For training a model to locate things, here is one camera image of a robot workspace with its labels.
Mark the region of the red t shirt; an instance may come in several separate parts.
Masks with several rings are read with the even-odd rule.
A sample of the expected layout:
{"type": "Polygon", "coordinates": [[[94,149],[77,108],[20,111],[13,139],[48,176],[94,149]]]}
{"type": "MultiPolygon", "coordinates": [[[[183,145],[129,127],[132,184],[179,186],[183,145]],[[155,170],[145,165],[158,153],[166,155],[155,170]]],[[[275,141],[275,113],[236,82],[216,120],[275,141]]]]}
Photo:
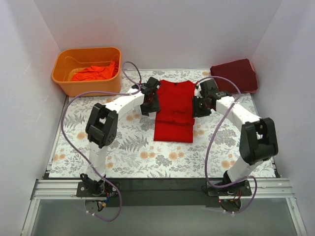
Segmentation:
{"type": "Polygon", "coordinates": [[[193,142],[192,98],[195,84],[191,81],[161,80],[157,90],[160,111],[156,114],[154,141],[193,142]]]}

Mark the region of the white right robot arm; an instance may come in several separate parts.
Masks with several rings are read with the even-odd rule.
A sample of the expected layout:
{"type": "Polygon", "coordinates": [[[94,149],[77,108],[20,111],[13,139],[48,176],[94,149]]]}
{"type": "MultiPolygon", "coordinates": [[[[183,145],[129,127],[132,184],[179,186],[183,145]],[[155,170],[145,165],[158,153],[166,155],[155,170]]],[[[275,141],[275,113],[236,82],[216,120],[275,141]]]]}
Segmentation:
{"type": "Polygon", "coordinates": [[[234,98],[225,92],[212,93],[207,97],[194,96],[193,117],[201,118],[211,114],[211,110],[223,115],[217,125],[205,157],[205,177],[212,188],[223,189],[227,195],[234,195],[240,189],[240,182],[245,181],[252,171],[264,161],[278,154],[278,141],[275,123],[271,118],[261,118],[238,103],[240,97],[234,98]],[[208,157],[215,135],[223,121],[228,119],[240,131],[240,157],[223,175],[220,185],[213,184],[208,178],[208,157]]]}

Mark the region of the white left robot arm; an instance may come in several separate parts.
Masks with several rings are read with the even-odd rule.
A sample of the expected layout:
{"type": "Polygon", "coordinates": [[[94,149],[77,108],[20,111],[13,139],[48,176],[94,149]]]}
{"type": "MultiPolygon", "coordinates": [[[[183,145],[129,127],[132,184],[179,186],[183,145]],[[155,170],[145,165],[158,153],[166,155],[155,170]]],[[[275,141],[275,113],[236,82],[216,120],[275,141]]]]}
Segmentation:
{"type": "Polygon", "coordinates": [[[105,176],[107,149],[116,138],[118,121],[137,106],[140,106],[144,116],[160,111],[157,92],[138,92],[119,97],[105,105],[96,103],[92,108],[86,126],[90,147],[90,164],[86,174],[92,179],[88,184],[88,191],[95,197],[101,196],[105,190],[105,185],[100,180],[105,176]]]}

